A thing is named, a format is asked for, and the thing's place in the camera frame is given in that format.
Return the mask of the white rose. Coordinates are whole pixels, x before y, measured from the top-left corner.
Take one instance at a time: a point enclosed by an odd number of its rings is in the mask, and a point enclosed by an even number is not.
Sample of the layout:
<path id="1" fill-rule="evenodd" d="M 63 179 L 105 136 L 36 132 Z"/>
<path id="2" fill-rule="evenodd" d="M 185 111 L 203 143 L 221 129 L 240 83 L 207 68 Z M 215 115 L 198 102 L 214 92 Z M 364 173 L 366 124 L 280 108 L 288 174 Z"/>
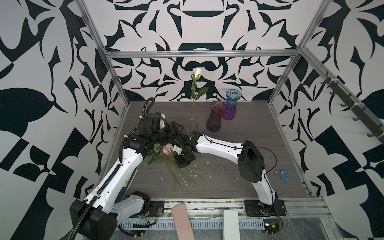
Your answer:
<path id="1" fill-rule="evenodd" d="M 192 120 L 194 120 L 194 112 L 195 112 L 195 102 L 200 99 L 204 94 L 206 94 L 209 90 L 209 87 L 203 87 L 198 89 L 197 83 L 198 80 L 202 77 L 203 70 L 201 68 L 194 68 L 192 72 L 192 87 L 191 87 L 191 93 L 192 93 L 192 100 L 193 100 L 193 106 L 192 106 Z"/>

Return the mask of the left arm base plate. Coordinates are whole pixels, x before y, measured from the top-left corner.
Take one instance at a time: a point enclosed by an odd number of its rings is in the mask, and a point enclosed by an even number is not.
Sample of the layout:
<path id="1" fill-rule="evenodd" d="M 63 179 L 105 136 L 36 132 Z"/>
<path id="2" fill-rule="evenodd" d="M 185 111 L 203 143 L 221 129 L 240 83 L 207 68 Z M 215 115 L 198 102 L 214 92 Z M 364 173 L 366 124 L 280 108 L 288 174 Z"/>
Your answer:
<path id="1" fill-rule="evenodd" d="M 145 203 L 141 212 L 138 214 L 134 214 L 131 218 L 139 218 L 139 217 L 159 217 L 164 213 L 165 202 L 164 201 L 150 201 Z"/>

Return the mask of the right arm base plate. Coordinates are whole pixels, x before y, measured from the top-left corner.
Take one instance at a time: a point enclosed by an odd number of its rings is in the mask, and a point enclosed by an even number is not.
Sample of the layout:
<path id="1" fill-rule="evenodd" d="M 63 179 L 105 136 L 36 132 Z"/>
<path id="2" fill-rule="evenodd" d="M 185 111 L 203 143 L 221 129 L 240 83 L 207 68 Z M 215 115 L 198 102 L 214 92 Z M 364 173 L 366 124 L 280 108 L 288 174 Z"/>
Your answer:
<path id="1" fill-rule="evenodd" d="M 261 203 L 259 200 L 245 200 L 245 210 L 249 217 L 272 217 L 285 216 L 287 209 L 283 200 L 275 200 L 270 206 Z"/>

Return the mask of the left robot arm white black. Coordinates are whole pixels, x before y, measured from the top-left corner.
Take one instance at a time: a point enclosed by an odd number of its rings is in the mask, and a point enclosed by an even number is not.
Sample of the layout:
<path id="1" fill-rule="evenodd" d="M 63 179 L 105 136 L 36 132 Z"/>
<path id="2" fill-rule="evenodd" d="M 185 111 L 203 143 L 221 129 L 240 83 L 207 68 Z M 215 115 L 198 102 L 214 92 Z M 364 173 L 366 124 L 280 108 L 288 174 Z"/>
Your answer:
<path id="1" fill-rule="evenodd" d="M 103 180 L 83 201 L 76 200 L 71 205 L 71 240 L 78 234 L 90 240 L 109 240 L 128 217 L 146 214 L 150 203 L 146 194 L 134 192 L 119 203 L 116 199 L 145 157 L 154 152 L 154 146 L 171 143 L 183 130 L 175 122 L 167 123 L 163 114 L 151 114 L 154 102 L 154 98 L 145 101 L 138 125 L 123 138 L 119 157 Z"/>

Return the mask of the clear glass vase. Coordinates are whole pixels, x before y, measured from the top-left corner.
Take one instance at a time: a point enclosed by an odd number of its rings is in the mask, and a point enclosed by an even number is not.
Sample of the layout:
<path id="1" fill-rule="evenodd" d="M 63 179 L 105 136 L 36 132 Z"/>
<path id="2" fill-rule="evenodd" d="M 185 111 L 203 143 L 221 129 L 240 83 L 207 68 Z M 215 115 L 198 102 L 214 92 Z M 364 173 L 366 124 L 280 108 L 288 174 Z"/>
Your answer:
<path id="1" fill-rule="evenodd" d="M 199 123 L 195 119 L 189 119 L 186 123 L 187 127 L 187 135 L 190 135 L 192 132 L 198 132 L 199 131 Z"/>

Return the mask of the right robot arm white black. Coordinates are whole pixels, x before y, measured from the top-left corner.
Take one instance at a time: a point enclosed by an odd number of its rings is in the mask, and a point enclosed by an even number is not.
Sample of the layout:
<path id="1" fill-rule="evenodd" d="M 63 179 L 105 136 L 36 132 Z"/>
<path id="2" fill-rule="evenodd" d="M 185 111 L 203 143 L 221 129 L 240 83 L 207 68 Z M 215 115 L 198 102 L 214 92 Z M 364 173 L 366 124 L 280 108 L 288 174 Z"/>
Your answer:
<path id="1" fill-rule="evenodd" d="M 261 204 L 273 207 L 278 199 L 268 179 L 264 157 L 253 142 L 230 143 L 192 132 L 190 135 L 178 135 L 171 144 L 176 148 L 179 168 L 190 165 L 196 159 L 195 153 L 221 157 L 237 164 L 240 176 L 252 183 Z"/>

